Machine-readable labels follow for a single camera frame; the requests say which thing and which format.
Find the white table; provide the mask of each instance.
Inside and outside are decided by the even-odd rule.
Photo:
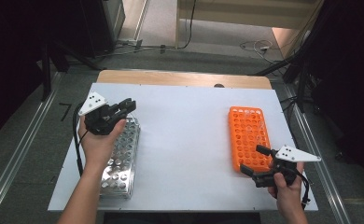
[[[137,102],[134,115],[141,124],[133,196],[130,200],[102,198],[99,210],[276,210],[276,200],[267,189],[257,189],[250,178],[233,171],[228,129],[231,106],[259,107],[272,148],[294,146],[273,90],[104,83],[94,83],[91,90],[111,105],[133,98]],[[71,142],[50,211],[64,209],[78,177]],[[309,198],[305,210],[317,210],[311,191]]]

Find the silver test tube rack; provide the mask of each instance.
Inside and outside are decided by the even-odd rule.
[[[111,159],[101,180],[101,196],[130,199],[140,126],[137,119],[127,118],[123,133],[115,142]]]

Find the cable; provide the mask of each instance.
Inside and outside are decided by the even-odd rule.
[[[182,47],[182,48],[175,48],[173,46],[166,46],[166,45],[160,45],[160,46],[136,46],[136,45],[130,45],[130,44],[123,44],[124,46],[116,47],[115,49],[123,49],[123,48],[128,48],[128,47],[131,47],[131,48],[139,48],[139,49],[136,49],[134,51],[122,52],[122,53],[109,53],[109,54],[105,54],[105,55],[100,55],[98,57],[106,57],[106,56],[111,56],[111,55],[124,55],[124,54],[136,53],[136,52],[140,52],[140,51],[144,51],[144,50],[150,50],[150,49],[159,49],[159,50],[165,50],[165,49],[168,49],[168,50],[180,50],[180,49],[185,49],[189,45],[190,40],[191,40],[191,27],[192,27],[192,24],[193,24],[193,16],[194,16],[194,10],[196,8],[196,2],[197,2],[197,0],[194,0],[194,2],[193,2],[193,9],[191,11],[190,26],[189,26],[189,40],[185,44],[184,47]]]
[[[281,171],[287,171],[292,174],[298,175],[301,178],[301,181],[303,182],[303,185],[305,187],[305,191],[303,194],[303,197],[301,199],[301,207],[304,210],[305,206],[310,202],[311,200],[308,198],[308,192],[310,190],[310,183],[308,182],[307,178],[302,175],[297,169],[288,169],[286,167],[280,167]]]
[[[275,76],[275,77],[280,77],[280,76],[282,77],[286,71],[282,72],[282,71],[280,70],[281,68],[284,68],[284,69],[287,71],[287,65],[285,65],[284,67],[277,68],[278,75],[275,73],[275,71],[272,71],[272,72],[271,72],[271,74],[273,74],[273,76]]]
[[[259,52],[258,52],[258,50],[256,49],[256,44],[258,43],[258,42],[260,42],[260,41],[267,41],[267,42],[269,42],[271,45],[269,46],[269,48],[273,45],[273,43],[271,42],[271,41],[269,41],[269,40],[258,40],[258,41],[255,41],[255,43],[254,43],[254,51],[258,54],[258,56],[260,56],[262,59],[264,59],[264,60],[266,60],[267,62],[269,62],[269,63],[275,63],[275,62],[273,62],[273,61],[270,61],[270,60],[268,60],[267,58],[265,58],[264,57],[264,53],[263,54],[260,54]]]
[[[79,143],[78,145],[80,145],[80,143],[82,142],[84,136],[86,136],[86,134],[88,133],[89,131],[86,130],[86,132],[80,137],[80,140],[79,140]]]
[[[268,42],[268,43],[270,43],[270,46],[264,46],[264,47],[269,47],[269,49],[270,49],[270,47],[273,45],[273,42],[272,41],[270,41],[270,40],[265,40],[265,39],[262,39],[262,40],[252,40],[252,41],[246,41],[246,42],[243,42],[243,43],[241,43],[240,44],[240,48],[241,49],[243,49],[243,50],[246,50],[246,51],[254,51],[253,49],[246,49],[245,48],[245,44],[247,44],[247,43],[260,43],[260,42],[262,42],[262,41],[266,41],[266,42]]]
[[[188,39],[188,11],[187,10],[185,10],[185,39],[186,40]]]
[[[190,43],[190,40],[191,40],[191,26],[192,26],[192,24],[193,24],[193,16],[194,16],[194,9],[196,8],[196,2],[197,2],[197,0],[194,0],[194,2],[193,2],[193,9],[191,10],[190,27],[189,27],[189,40],[188,40],[188,42],[185,44],[185,46],[184,46],[184,47],[182,47],[182,48],[178,48],[178,49],[185,49],[185,48],[188,46],[188,44]]]
[[[77,168],[79,170],[79,175],[82,176],[83,174],[83,164],[82,164],[82,159],[80,158],[80,151],[79,151],[79,145],[81,140],[83,139],[84,135],[80,138],[80,141],[77,141],[77,113],[79,111],[79,109],[83,106],[84,102],[80,103],[77,105],[77,107],[75,108],[74,111],[74,116],[72,117],[72,130],[73,130],[73,134],[74,134],[74,141],[75,141],[75,149],[77,152]]]
[[[288,46],[288,45],[290,45],[290,44],[292,44],[293,43],[293,41],[295,41],[295,39],[296,38],[298,38],[298,36],[300,36],[301,35],[301,33],[308,27],[308,25],[312,22],[312,18],[313,18],[313,16],[314,16],[314,14],[316,14],[316,12],[318,11],[318,8],[319,8],[319,6],[322,6],[323,5],[323,3],[324,3],[324,0],[322,0],[322,2],[321,3],[319,3],[317,6],[316,6],[316,8],[314,9],[314,11],[313,11],[313,13],[311,14],[311,16],[310,16],[310,19],[308,20],[308,22],[306,22],[306,24],[303,26],[303,28],[298,32],[298,34],[295,36],[295,37],[293,37],[293,39],[291,39],[287,44],[285,44],[283,47],[280,47],[280,49],[282,49],[282,48],[284,48],[284,47],[286,47],[286,46]]]
[[[289,97],[289,98],[287,98],[285,100],[280,101],[280,103],[282,104],[282,103],[290,100],[289,105],[287,107],[285,107],[282,111],[283,112],[287,111],[287,127],[289,128],[290,134],[292,135],[292,140],[295,143],[296,148],[300,148],[299,144],[298,144],[298,141],[296,140],[296,136],[295,136],[294,132],[292,132],[292,128],[290,126],[291,117],[292,117],[291,111],[293,111],[293,108],[295,107],[296,99],[297,99],[297,96],[292,96],[292,97]]]

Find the human hand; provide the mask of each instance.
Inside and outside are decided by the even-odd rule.
[[[302,174],[303,162],[298,162],[296,169]],[[276,187],[269,187],[269,193],[277,199],[278,211],[287,223],[307,223],[301,207],[301,178],[296,176],[292,185],[288,186],[281,173],[274,175]]]
[[[109,135],[95,135],[88,132],[84,119],[84,116],[80,117],[79,130],[77,131],[80,139],[87,132],[81,140],[86,157],[84,172],[92,171],[101,175],[112,155],[116,139],[124,130],[126,119],[120,120]]]

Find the aluminum rail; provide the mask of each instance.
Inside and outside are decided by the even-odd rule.
[[[14,180],[14,177],[19,171],[21,164],[24,161],[25,155],[30,149],[30,146],[42,124],[43,119],[45,118],[46,114],[49,111],[51,103],[53,102],[54,97],[57,94],[62,79],[63,79],[62,73],[57,72],[54,75],[51,84],[51,86],[53,87],[53,91],[50,93],[48,99],[45,102],[40,103],[33,119],[31,120],[27,130],[24,133],[24,136],[17,145],[4,172],[0,175],[0,205],[4,200],[5,196],[7,195],[7,191],[9,190]]]
[[[295,96],[295,92],[293,87],[290,85],[285,85],[287,97]],[[299,109],[294,106],[294,114],[301,128],[301,132],[303,134],[304,140],[307,144],[307,149],[310,153],[320,156],[321,151],[319,150],[318,144],[314,138],[313,132],[310,129],[307,118],[305,114],[302,114]],[[316,171],[318,172],[319,179],[322,183],[325,193],[327,194],[329,204],[331,209],[333,210],[333,214],[336,218],[337,223],[339,224],[349,224],[351,223],[350,217],[344,207],[342,197],[339,194],[339,191],[336,188],[336,185],[330,175],[328,166],[325,164],[325,161],[322,160],[320,162],[314,162]]]

